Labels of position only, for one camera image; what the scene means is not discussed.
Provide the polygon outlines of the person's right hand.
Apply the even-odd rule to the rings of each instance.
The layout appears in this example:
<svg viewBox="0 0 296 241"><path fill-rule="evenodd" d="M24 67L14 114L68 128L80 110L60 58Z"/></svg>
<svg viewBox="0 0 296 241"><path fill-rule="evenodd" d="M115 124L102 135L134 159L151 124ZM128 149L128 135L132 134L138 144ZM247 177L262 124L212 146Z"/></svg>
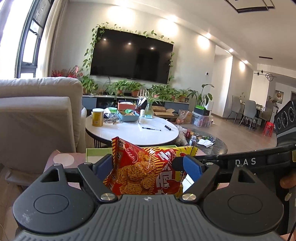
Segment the person's right hand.
<svg viewBox="0 0 296 241"><path fill-rule="evenodd" d="M292 172L280 180L280 186L284 189L290 189L296 186L296 173Z"/></svg>

